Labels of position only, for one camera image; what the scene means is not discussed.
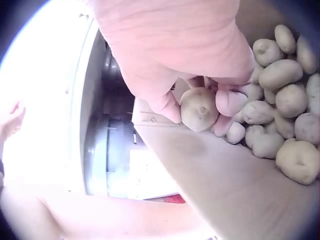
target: person's arm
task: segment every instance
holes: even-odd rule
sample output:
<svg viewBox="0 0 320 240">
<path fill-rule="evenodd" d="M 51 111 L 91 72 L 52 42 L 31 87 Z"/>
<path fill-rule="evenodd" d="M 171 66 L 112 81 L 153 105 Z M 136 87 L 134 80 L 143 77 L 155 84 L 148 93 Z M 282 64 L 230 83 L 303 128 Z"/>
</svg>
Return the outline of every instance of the person's arm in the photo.
<svg viewBox="0 0 320 240">
<path fill-rule="evenodd" d="M 212 231 L 188 204 L 6 187 L 3 213 L 23 239 L 208 239 Z"/>
</svg>

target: hand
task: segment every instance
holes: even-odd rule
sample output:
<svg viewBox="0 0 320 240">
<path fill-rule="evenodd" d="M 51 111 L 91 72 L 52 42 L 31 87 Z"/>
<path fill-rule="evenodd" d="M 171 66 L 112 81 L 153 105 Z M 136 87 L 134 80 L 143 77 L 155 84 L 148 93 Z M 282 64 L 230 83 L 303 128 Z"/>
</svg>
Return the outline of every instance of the hand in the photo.
<svg viewBox="0 0 320 240">
<path fill-rule="evenodd" d="M 0 142 L 5 142 L 20 129 L 25 113 L 24 105 L 16 102 L 8 112 L 0 115 Z"/>
<path fill-rule="evenodd" d="M 89 0 L 100 31 L 133 95 L 175 123 L 180 107 L 170 91 L 179 78 L 208 76 L 219 83 L 223 135 L 246 96 L 223 85 L 245 84 L 254 58 L 235 23 L 239 0 Z"/>
</svg>

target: skin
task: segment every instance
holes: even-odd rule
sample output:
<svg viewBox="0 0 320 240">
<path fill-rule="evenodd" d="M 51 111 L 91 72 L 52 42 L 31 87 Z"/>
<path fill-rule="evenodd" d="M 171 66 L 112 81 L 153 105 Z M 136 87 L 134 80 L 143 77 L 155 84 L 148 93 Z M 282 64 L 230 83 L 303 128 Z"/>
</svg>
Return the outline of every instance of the skin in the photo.
<svg viewBox="0 0 320 240">
<path fill-rule="evenodd" d="M 246 84 L 254 68 L 252 51 L 235 23 L 239 0 L 87 3 L 133 95 L 179 123 L 180 107 L 170 91 L 173 83 L 179 77 L 188 81 L 208 76 L 216 86 L 210 88 L 220 112 L 213 130 L 228 130 L 247 99 L 228 85 Z M 188 204 L 23 189 L 27 187 L 4 188 L 0 205 L 7 221 L 25 238 L 56 239 L 64 234 L 68 239 L 196 239 L 210 231 Z"/>
<path fill-rule="evenodd" d="M 17 102 L 0 118 L 0 146 L 20 129 L 26 109 Z M 1 210 L 21 239 L 185 239 L 213 236 L 188 204 L 86 196 L 32 186 L 5 186 Z"/>
<path fill-rule="evenodd" d="M 219 83 L 216 106 L 224 116 L 214 126 L 218 131 L 243 107 L 245 95 L 224 89 L 247 83 L 254 68 L 252 51 L 235 23 L 239 0 L 87 3 L 130 91 L 155 113 L 180 122 L 170 88 L 178 77 L 197 75 Z"/>
</svg>

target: white potato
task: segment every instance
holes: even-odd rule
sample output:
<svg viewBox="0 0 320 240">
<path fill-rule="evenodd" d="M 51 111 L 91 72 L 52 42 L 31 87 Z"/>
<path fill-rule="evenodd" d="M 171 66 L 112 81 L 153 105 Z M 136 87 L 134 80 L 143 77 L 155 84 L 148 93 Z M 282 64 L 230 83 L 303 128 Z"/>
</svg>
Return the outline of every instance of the white potato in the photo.
<svg viewBox="0 0 320 240">
<path fill-rule="evenodd" d="M 319 151 L 309 142 L 286 141 L 276 156 L 276 165 L 290 179 L 311 184 L 319 174 Z"/>
<path fill-rule="evenodd" d="M 273 159 L 283 143 L 284 139 L 278 133 L 262 134 L 256 137 L 252 151 L 256 157 Z"/>
<path fill-rule="evenodd" d="M 308 74 L 313 74 L 318 68 L 316 56 L 313 54 L 306 39 L 302 36 L 297 41 L 297 61 Z"/>
<path fill-rule="evenodd" d="M 294 137 L 294 122 L 291 118 L 282 116 L 279 110 L 275 110 L 275 125 L 277 132 L 285 139 Z"/>
<path fill-rule="evenodd" d="M 186 91 L 180 100 L 181 121 L 195 132 L 209 130 L 217 121 L 215 93 L 205 87 Z"/>
<path fill-rule="evenodd" d="M 276 94 L 275 94 L 274 91 L 265 88 L 263 90 L 263 92 L 264 92 L 264 97 L 265 97 L 265 99 L 267 100 L 267 102 L 269 104 L 275 104 L 276 103 Z"/>
<path fill-rule="evenodd" d="M 276 95 L 276 106 L 284 117 L 296 117 L 308 106 L 308 96 L 302 84 L 289 84 Z"/>
<path fill-rule="evenodd" d="M 277 133 L 278 132 L 274 121 L 267 123 L 265 125 L 265 129 L 266 129 L 266 133 Z"/>
<path fill-rule="evenodd" d="M 294 53 L 296 50 L 296 41 L 290 29 L 282 24 L 275 28 L 275 39 L 280 49 L 285 53 Z"/>
<path fill-rule="evenodd" d="M 226 134 L 227 140 L 231 144 L 239 143 L 245 136 L 245 128 L 240 123 L 233 122 Z"/>
<path fill-rule="evenodd" d="M 254 70 L 251 74 L 251 77 L 249 79 L 249 83 L 254 83 L 254 84 L 257 84 L 258 83 L 258 76 L 260 74 L 260 72 L 264 69 L 263 66 L 261 66 L 257 60 L 255 60 L 255 67 L 254 67 Z"/>
<path fill-rule="evenodd" d="M 244 123 L 242 110 L 238 112 L 236 115 L 234 115 L 233 120 L 237 123 Z"/>
<path fill-rule="evenodd" d="M 263 89 L 259 84 L 248 84 L 244 86 L 245 94 L 248 97 L 247 102 L 260 100 L 263 98 Z"/>
<path fill-rule="evenodd" d="M 320 116 L 320 75 L 318 73 L 309 77 L 306 92 L 309 98 L 308 112 Z"/>
<path fill-rule="evenodd" d="M 252 101 L 242 109 L 243 118 L 249 124 L 265 124 L 273 120 L 274 109 L 264 101 Z"/>
<path fill-rule="evenodd" d="M 262 134 L 265 134 L 265 129 L 263 126 L 261 125 L 249 126 L 246 130 L 245 137 L 244 137 L 245 143 L 250 149 L 252 149 L 253 144 L 256 141 L 256 138 Z"/>
<path fill-rule="evenodd" d="M 294 123 L 296 139 L 318 145 L 320 143 L 319 121 L 319 117 L 312 113 L 304 113 L 297 117 Z"/>
<path fill-rule="evenodd" d="M 285 57 L 277 42 L 270 39 L 255 41 L 252 50 L 257 62 L 264 67 Z"/>
<path fill-rule="evenodd" d="M 299 63 L 282 59 L 270 64 L 258 76 L 262 88 L 275 90 L 302 78 L 303 70 Z"/>
</svg>

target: red object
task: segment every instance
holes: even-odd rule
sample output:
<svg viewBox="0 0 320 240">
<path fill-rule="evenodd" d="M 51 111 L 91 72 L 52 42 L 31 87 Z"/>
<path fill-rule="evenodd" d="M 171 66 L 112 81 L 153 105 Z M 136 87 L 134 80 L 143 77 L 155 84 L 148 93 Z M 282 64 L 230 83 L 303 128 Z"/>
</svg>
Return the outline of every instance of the red object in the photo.
<svg viewBox="0 0 320 240">
<path fill-rule="evenodd" d="M 165 203 L 186 203 L 186 201 L 180 196 L 180 194 L 168 196 L 168 197 L 162 197 L 163 201 Z"/>
</svg>

